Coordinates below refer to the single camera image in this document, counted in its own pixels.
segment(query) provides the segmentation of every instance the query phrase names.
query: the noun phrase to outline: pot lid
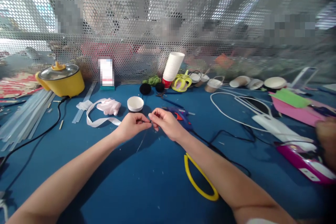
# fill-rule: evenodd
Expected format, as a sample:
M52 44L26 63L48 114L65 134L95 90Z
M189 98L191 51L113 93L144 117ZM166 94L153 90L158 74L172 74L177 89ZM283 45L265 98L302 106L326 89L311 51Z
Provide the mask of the pot lid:
M65 63L60 65L57 61L55 66L48 67L39 73L39 77L44 80L63 79L74 75L79 70L75 64Z

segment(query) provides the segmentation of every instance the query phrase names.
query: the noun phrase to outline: hand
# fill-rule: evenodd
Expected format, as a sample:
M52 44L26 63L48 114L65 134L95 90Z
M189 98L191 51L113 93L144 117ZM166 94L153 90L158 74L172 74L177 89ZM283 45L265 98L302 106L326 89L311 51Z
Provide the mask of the hand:
M188 134L173 114L168 111L156 108L152 113L149 113L148 116L153 122L154 129L159 131L159 127L161 127L166 135L173 141L178 141L184 135Z
M334 172L336 172L336 118L327 117L325 121L316 123L316 134L325 150L324 158Z
M148 118L144 116L144 114L128 113L118 128L116 128L112 133L117 135L122 142L125 142L130 140L139 132L149 129L151 126L152 124L149 122Z

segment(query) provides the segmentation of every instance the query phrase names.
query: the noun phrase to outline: yellow electric pot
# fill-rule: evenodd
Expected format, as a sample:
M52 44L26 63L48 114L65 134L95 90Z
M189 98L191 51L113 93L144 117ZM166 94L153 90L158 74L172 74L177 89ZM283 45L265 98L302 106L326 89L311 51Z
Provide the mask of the yellow electric pot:
M35 74L36 80L45 90L52 90L56 95L73 97L84 90L84 81L79 67L66 63L48 67Z
M175 77L175 80L171 84L171 88L177 92L185 92L187 88L192 84L192 79L189 78L188 71L185 74L178 74Z

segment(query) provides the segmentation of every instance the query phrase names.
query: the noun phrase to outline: perforated metal sheet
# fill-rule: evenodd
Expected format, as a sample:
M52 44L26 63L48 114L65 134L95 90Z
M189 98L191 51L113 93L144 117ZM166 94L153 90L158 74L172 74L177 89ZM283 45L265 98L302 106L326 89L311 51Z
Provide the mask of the perforated metal sheet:
M0 0L0 77L57 59L98 80L98 57L109 56L117 79L138 82L160 75L169 52L179 51L182 71L290 81L315 66L314 81L332 82L335 7L333 0Z

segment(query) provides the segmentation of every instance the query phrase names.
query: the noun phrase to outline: pink paper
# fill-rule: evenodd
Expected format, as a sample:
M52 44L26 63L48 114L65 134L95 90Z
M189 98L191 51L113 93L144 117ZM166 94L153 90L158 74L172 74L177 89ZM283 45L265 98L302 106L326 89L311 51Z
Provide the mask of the pink paper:
M306 123L310 126L315 127L317 121L324 121L326 119L323 115L317 113L311 107L295 108L281 100L278 100L273 96L271 96L271 98L273 101L273 105L277 111L289 117L292 117L300 122ZM311 104L319 107L328 107L332 109L332 107L314 100L311 100Z

